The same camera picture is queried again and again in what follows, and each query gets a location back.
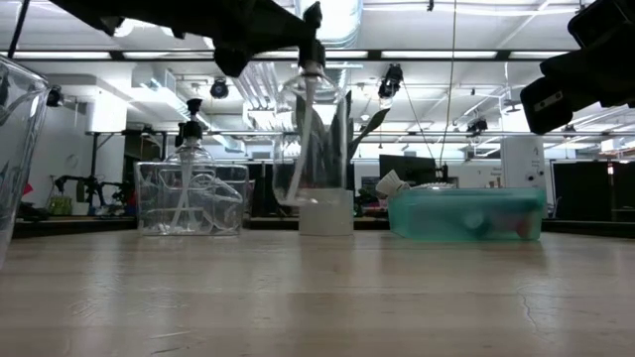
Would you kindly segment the green translucent plastic bin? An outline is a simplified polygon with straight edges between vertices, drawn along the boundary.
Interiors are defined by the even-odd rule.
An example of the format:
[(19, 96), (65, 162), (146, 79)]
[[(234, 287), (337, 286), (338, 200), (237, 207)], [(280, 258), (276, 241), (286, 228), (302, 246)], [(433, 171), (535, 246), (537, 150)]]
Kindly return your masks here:
[[(545, 211), (546, 194), (534, 187), (410, 189), (388, 199), (390, 230), (430, 242), (537, 241)], [(530, 239), (496, 227), (501, 214), (521, 212), (534, 214)]]

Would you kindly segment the clear plastic bin rounded corners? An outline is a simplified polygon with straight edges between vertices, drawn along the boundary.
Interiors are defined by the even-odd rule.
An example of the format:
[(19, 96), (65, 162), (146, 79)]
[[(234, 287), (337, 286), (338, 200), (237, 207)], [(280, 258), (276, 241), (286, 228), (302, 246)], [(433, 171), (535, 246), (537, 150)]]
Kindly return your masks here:
[(46, 116), (46, 79), (0, 56), (0, 268)]

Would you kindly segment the black partition panel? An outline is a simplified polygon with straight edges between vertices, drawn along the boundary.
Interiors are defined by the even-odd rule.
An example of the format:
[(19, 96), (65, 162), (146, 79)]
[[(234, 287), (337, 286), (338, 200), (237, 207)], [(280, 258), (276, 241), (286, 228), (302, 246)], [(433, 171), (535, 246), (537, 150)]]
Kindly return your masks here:
[(635, 162), (552, 164), (555, 217), (635, 222)]

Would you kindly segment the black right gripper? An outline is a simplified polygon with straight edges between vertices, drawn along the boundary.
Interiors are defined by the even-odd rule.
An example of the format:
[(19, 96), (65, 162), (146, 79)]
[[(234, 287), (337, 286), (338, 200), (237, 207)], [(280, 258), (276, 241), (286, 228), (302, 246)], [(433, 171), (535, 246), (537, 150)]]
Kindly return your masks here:
[(594, 103), (635, 108), (635, 0), (596, 0), (568, 31), (579, 48), (540, 63), (542, 76), (520, 92), (529, 130), (546, 134)]

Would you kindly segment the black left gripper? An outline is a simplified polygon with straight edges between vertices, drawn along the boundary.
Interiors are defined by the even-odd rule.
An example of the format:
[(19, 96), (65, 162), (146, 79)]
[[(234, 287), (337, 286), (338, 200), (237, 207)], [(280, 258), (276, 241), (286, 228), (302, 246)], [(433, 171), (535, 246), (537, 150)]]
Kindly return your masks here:
[[(246, 51), (247, 20), (251, 0), (180, 0), (188, 28), (212, 39), (215, 61), (224, 74), (238, 77), (249, 62)], [(306, 50), (317, 42), (318, 2), (298, 17), (274, 0), (255, 0), (250, 24), (250, 52), (254, 55), (297, 47)]]

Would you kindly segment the green plant in white pot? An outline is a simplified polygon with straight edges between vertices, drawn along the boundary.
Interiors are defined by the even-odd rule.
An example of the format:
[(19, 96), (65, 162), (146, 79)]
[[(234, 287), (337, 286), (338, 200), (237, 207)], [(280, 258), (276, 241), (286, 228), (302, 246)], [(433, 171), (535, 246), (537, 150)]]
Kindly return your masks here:
[(354, 129), (352, 94), (337, 104), (329, 126), (318, 114), (302, 139), (302, 176), (298, 192), (309, 201), (300, 206), (299, 231), (307, 236), (350, 236), (354, 230), (354, 168), (352, 158), (363, 139), (378, 129), (389, 110), (381, 109)]

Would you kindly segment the white ceiling duct box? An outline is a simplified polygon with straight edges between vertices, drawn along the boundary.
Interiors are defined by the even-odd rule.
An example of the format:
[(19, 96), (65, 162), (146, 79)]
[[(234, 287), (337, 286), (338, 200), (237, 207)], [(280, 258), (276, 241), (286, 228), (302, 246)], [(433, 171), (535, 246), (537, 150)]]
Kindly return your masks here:
[(126, 128), (127, 102), (110, 92), (98, 92), (87, 103), (88, 132), (120, 132)]

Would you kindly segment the black computer monitor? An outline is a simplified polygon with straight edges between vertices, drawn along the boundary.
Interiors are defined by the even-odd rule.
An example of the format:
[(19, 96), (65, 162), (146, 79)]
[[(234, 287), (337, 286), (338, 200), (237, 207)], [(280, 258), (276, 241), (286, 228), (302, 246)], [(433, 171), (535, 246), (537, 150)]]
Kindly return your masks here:
[(381, 178), (394, 171), (399, 179), (414, 185), (435, 182), (437, 179), (436, 168), (436, 161), (430, 158), (379, 156)]

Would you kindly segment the overhead light bar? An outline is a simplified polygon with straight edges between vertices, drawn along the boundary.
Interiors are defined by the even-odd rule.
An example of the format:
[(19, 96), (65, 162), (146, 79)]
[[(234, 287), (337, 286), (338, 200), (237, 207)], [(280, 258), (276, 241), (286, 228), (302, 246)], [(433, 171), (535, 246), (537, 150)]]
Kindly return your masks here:
[[(565, 50), (327, 50), (327, 61), (541, 61)], [(214, 50), (15, 51), (21, 61), (212, 61)]]

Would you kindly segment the white brush plain black handle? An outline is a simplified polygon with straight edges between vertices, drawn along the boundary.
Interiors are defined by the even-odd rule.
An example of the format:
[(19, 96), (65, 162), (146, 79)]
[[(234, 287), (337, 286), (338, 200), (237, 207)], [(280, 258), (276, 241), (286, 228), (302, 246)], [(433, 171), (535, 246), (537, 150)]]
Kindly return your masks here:
[(376, 191), (386, 197), (393, 196), (401, 190), (408, 190), (410, 188), (410, 185), (406, 181), (401, 180), (394, 170), (391, 170), (381, 178), (375, 186)]

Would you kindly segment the small green object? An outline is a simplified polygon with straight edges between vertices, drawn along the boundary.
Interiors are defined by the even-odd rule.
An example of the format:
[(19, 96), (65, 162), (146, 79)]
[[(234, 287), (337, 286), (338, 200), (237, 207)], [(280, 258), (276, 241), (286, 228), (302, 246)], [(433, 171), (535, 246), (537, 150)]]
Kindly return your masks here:
[(72, 215), (72, 198), (65, 195), (54, 195), (49, 200), (50, 215)]

